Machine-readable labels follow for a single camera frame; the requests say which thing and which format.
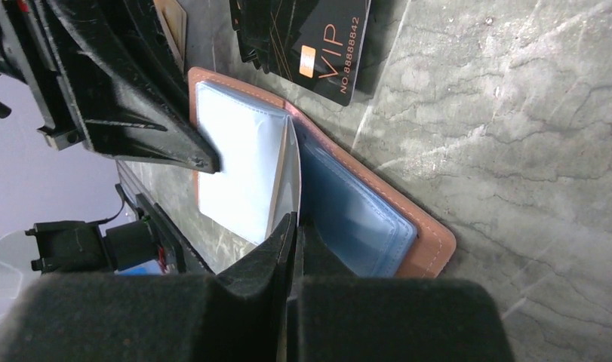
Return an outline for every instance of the gray table surface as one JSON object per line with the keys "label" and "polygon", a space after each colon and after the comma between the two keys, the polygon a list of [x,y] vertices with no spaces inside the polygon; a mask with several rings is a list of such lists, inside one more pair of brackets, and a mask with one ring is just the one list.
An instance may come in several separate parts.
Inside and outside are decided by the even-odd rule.
{"label": "gray table surface", "polygon": [[[343,108],[238,58],[228,2],[182,0],[188,66],[295,103],[457,236],[518,360],[612,360],[612,0],[375,0]],[[188,170],[131,164],[216,271],[252,246]]]}

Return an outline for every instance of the black vip card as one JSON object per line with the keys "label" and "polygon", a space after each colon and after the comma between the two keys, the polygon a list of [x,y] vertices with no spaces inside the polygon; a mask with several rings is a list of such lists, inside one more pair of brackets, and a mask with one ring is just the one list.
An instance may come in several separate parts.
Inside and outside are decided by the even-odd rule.
{"label": "black vip card", "polygon": [[371,0],[273,1],[269,70],[348,106]]}

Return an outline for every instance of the wallet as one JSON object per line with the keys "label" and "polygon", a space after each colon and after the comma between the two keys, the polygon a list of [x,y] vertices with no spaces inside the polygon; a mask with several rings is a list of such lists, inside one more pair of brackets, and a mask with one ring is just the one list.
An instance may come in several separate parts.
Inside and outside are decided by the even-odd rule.
{"label": "wallet", "polygon": [[[323,242],[357,275],[433,278],[445,267],[456,248],[454,235],[341,149],[299,109],[206,69],[190,69],[188,80],[195,125],[196,92],[206,84],[239,101],[246,96],[251,103],[264,102],[291,117],[302,167],[301,216],[313,220]],[[227,119],[228,111],[223,112]],[[194,172],[197,197],[199,178]]]}

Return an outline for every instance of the stack of cards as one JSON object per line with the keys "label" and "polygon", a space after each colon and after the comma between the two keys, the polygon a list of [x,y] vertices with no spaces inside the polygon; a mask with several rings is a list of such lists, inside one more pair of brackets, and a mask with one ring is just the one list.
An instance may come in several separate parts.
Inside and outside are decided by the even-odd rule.
{"label": "stack of cards", "polygon": [[186,59],[186,27],[188,16],[177,0],[155,0],[159,21],[164,30],[174,61],[183,72]]}

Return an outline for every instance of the white wall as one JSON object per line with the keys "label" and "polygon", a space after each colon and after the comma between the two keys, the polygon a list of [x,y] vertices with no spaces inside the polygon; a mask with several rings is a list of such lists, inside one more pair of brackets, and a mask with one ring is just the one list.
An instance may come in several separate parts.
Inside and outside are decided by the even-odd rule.
{"label": "white wall", "polygon": [[[118,211],[114,161],[80,144],[50,148],[36,131],[44,122],[25,84],[0,77],[0,101],[12,108],[0,119],[0,236],[35,222],[94,221]],[[122,213],[109,226],[127,221]]]}

